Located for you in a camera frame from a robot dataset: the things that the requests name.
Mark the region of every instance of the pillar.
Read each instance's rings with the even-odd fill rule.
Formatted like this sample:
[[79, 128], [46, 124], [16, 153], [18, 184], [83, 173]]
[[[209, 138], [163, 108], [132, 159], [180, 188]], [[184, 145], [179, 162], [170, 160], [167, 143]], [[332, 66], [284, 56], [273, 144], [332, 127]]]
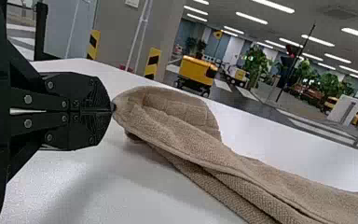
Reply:
[[[137, 75], [143, 75], [151, 48], [162, 51], [155, 80], [162, 81], [166, 66], [172, 56], [172, 48], [186, 0], [154, 0], [145, 33]], [[94, 29], [101, 31], [97, 61], [114, 67], [126, 64], [131, 50], [139, 17], [145, 0], [139, 7], [130, 7], [125, 1], [100, 1]], [[130, 68], [134, 68], [142, 30], [138, 36]]]

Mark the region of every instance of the textured towel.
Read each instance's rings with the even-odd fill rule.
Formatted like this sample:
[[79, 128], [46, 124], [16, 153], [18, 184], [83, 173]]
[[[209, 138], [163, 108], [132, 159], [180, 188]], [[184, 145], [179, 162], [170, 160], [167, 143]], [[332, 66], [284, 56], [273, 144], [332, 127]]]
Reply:
[[358, 193], [237, 155], [222, 143], [214, 115], [198, 98], [142, 87], [114, 103], [119, 125], [249, 223], [358, 223]]

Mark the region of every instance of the ceiling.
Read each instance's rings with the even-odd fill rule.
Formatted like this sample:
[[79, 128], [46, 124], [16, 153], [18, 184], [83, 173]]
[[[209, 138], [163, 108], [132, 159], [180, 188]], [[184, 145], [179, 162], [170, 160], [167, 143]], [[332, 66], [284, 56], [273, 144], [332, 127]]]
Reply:
[[[316, 28], [312, 36], [335, 44], [333, 48], [311, 42], [304, 49], [304, 52], [323, 58], [323, 63], [334, 66], [339, 72], [349, 72], [339, 68], [340, 65], [358, 70], [358, 36], [350, 35], [341, 31], [342, 28], [358, 30], [358, 0], [270, 0], [277, 4], [293, 8], [296, 12], [288, 14], [283, 11], [266, 7], [252, 0], [209, 0], [210, 5], [206, 6], [193, 0], [187, 0], [187, 5], [209, 13], [208, 16], [184, 10], [186, 14], [200, 16], [208, 20], [207, 25], [223, 29], [229, 26], [245, 32], [241, 37], [260, 42], [270, 40], [286, 45], [279, 40], [280, 37], [290, 39], [304, 44], [305, 39], [301, 35], [307, 35], [314, 23]], [[353, 17], [342, 18], [341, 11], [350, 12]], [[264, 21], [267, 25], [249, 21], [236, 15], [242, 12]], [[342, 63], [325, 57], [330, 53], [338, 57], [352, 61], [351, 64]]]

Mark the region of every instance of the pole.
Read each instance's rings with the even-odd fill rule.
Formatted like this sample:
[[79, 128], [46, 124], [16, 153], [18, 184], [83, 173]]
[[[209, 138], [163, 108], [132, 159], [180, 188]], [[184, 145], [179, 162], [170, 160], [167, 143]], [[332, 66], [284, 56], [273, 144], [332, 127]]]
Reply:
[[146, 28], [147, 28], [147, 25], [149, 24], [149, 18], [150, 18], [150, 14], [152, 11], [152, 6], [153, 6], [153, 0], [150, 0], [149, 6], [146, 11], [146, 16], [144, 19], [145, 25], [144, 25], [144, 30], [142, 31], [141, 43], [139, 44], [138, 56], [136, 57], [135, 70], [133, 70], [135, 74], [138, 71], [139, 59], [141, 58], [142, 46], [144, 45]]
[[280, 91], [279, 94], [278, 94], [277, 100], [275, 101], [276, 103], [278, 103], [279, 98], [281, 98], [283, 89], [286, 88], [286, 86], [287, 86], [287, 81], [289, 80], [290, 76], [291, 76], [292, 73], [293, 73], [293, 70], [295, 69], [296, 63], [297, 63], [297, 61], [298, 61], [298, 56], [302, 54], [302, 52], [304, 51], [304, 48], [307, 46], [308, 41], [310, 40], [310, 36], [312, 36], [313, 30], [315, 29], [315, 27], [316, 27], [316, 24], [313, 23], [313, 26], [312, 26], [312, 28], [310, 29], [310, 33], [308, 34], [308, 38], [305, 40], [304, 47], [301, 49], [301, 51], [300, 51], [299, 53], [297, 53], [296, 58], [295, 58], [295, 61], [292, 63], [292, 66], [290, 66], [289, 76], [285, 78], [284, 86], [283, 86], [283, 88], [281, 89], [281, 91]]
[[222, 41], [222, 38], [223, 38], [223, 37], [220, 37], [219, 43], [217, 44], [216, 50], [214, 51], [214, 54], [213, 54], [213, 57], [214, 57], [214, 58], [216, 57], [216, 53], [217, 53], [217, 50], [219, 49], [220, 42]]
[[149, 3], [149, 0], [145, 0], [144, 9], [142, 9], [142, 14], [139, 17], [138, 27], [136, 27], [135, 36], [133, 37], [133, 40], [132, 40], [132, 46], [131, 46], [131, 50], [130, 50], [130, 55], [129, 55], [129, 58], [128, 58], [127, 63], [126, 63], [126, 68], [125, 68], [126, 71], [128, 71], [129, 68], [130, 68], [130, 62], [131, 62], [133, 50], [135, 49], [136, 39], [138, 39], [139, 30], [141, 29], [142, 21], [144, 20], [146, 7], [147, 7], [148, 3]]

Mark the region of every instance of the black pole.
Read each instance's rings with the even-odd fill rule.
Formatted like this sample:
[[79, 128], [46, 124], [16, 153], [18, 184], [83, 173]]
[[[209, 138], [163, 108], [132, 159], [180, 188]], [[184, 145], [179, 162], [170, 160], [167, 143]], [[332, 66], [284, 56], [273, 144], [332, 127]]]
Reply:
[[216, 50], [214, 51], [213, 57], [216, 57], [216, 53], [217, 53], [217, 50], [219, 49], [220, 42], [222, 41], [222, 38], [223, 38], [223, 35], [222, 35], [222, 36], [220, 37], [220, 39], [219, 39], [219, 43], [217, 44], [217, 47], [216, 47]]
[[297, 55], [296, 55], [296, 57], [295, 57], [295, 61], [292, 63], [292, 66], [290, 66], [289, 76], [287, 76], [287, 77], [285, 78], [283, 88], [281, 88], [281, 91], [280, 91], [279, 94], [278, 94], [277, 100], [275, 101], [276, 103], [278, 103], [279, 98], [281, 98], [283, 89], [286, 88], [286, 86], [287, 86], [287, 81], [289, 80], [290, 76], [291, 76], [292, 73], [293, 73], [293, 70], [295, 69], [295, 66], [296, 66], [297, 61], [298, 61], [298, 56], [302, 54], [302, 52], [304, 51], [304, 48], [307, 46], [308, 41], [310, 40], [310, 36], [312, 36], [313, 30], [315, 29], [315, 27], [316, 27], [316, 24], [313, 23], [313, 26], [312, 26], [312, 28], [310, 29], [310, 33], [308, 34], [308, 38], [305, 40], [305, 43], [304, 43], [303, 48], [301, 49], [301, 51], [300, 51], [299, 53], [297, 52]]

